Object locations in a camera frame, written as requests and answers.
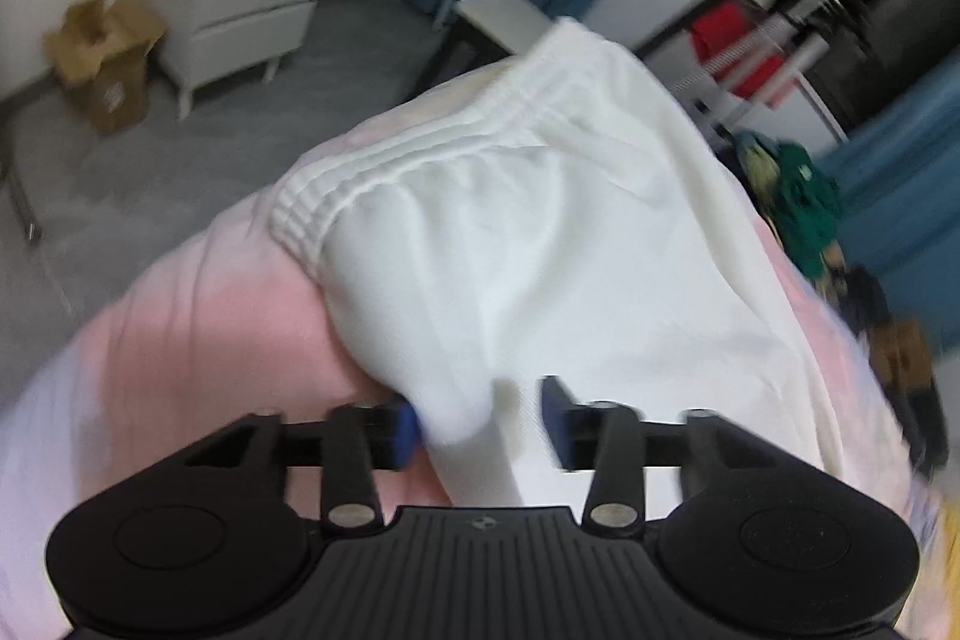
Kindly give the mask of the green hoodie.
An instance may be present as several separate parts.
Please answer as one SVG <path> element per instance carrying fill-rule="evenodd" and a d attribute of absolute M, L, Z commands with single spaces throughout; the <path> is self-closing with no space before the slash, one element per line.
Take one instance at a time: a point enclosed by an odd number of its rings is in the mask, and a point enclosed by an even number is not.
<path fill-rule="evenodd" d="M 802 146 L 781 143 L 776 163 L 771 221 L 791 262 L 807 280 L 818 280 L 825 271 L 823 252 L 836 241 L 843 218 L 838 187 L 814 166 Z"/>

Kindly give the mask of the right blue curtain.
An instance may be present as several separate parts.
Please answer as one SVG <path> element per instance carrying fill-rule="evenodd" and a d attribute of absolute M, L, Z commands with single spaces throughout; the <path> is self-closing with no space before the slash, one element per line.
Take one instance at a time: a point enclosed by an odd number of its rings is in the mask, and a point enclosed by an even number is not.
<path fill-rule="evenodd" d="M 839 188 L 846 259 L 946 349 L 958 342 L 958 91 L 952 55 L 817 159 Z"/>

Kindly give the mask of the grey ironing board panel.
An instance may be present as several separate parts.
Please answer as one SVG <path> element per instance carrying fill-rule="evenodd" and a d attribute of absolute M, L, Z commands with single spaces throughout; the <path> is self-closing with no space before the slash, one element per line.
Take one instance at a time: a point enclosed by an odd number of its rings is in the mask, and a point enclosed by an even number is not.
<path fill-rule="evenodd" d="M 460 0 L 454 11 L 509 55 L 529 52 L 553 26 L 529 0 Z"/>

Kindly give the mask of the black clothes pile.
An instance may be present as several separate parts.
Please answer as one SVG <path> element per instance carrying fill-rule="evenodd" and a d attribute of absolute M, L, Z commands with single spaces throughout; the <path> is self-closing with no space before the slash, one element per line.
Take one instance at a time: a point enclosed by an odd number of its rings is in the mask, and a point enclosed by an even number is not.
<path fill-rule="evenodd" d="M 885 325 L 892 319 L 880 281 L 866 268 L 856 265 L 839 276 L 839 316 L 855 335 Z"/>

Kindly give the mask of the brown paper bag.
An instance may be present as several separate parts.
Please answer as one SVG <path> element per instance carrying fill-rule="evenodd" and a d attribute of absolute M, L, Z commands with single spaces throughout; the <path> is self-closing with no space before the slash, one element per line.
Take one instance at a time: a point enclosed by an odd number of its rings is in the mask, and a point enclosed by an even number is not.
<path fill-rule="evenodd" d="M 889 321 L 869 336 L 871 365 L 880 383 L 901 392 L 931 388 L 934 380 L 931 351 L 916 319 Z"/>

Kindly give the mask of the cardboard box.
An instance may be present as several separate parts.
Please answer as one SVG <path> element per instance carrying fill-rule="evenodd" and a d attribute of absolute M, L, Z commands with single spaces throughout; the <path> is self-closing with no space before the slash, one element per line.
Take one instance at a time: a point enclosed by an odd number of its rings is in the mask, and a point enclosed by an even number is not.
<path fill-rule="evenodd" d="M 80 0 L 43 35 L 43 49 L 70 101 L 99 135 L 146 115 L 146 72 L 166 23 L 146 0 Z"/>

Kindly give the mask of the white track pants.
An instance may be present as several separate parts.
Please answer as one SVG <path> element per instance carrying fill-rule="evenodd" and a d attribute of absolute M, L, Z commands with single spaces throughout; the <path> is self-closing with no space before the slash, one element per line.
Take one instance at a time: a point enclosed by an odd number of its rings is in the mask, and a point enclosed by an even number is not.
<path fill-rule="evenodd" d="M 562 21 L 468 103 L 298 167 L 270 230 L 459 505 L 581 505 L 539 386 L 850 459 L 778 244 L 630 52 Z"/>

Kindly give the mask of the garment steamer stand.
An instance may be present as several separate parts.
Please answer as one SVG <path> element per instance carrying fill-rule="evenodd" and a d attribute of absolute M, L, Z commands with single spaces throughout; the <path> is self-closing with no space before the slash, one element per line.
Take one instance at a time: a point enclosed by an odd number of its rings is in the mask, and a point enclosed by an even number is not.
<path fill-rule="evenodd" d="M 828 52 L 843 14 L 838 0 L 719 0 L 688 26 L 697 68 L 669 92 L 690 104 L 719 138 L 775 110 Z"/>

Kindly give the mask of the red garment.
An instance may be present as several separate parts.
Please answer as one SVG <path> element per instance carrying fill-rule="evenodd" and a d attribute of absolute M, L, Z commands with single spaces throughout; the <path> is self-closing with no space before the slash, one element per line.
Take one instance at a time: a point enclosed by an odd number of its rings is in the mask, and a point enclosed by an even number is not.
<path fill-rule="evenodd" d="M 794 32 L 796 25 L 782 14 L 761 18 L 747 3 L 726 0 L 693 21 L 690 42 L 720 88 L 750 101 L 786 65 L 784 47 Z"/>

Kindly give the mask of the pastel tie-dye bed sheet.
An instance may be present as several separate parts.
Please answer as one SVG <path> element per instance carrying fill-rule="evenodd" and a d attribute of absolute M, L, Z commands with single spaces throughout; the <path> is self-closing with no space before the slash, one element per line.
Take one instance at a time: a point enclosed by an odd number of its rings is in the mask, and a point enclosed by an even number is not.
<path fill-rule="evenodd" d="M 298 167 L 462 106 L 504 66 Z M 416 416 L 409 466 L 374 473 L 386 526 L 322 525 L 327 417 L 412 403 L 356 364 L 272 236 L 295 170 L 149 268 L 3 414 L 5 637 L 957 635 L 950 513 L 914 479 L 866 354 L 779 247 L 850 477 L 715 411 L 635 409 L 646 525 L 583 530 L 584 502 L 452 502 Z"/>

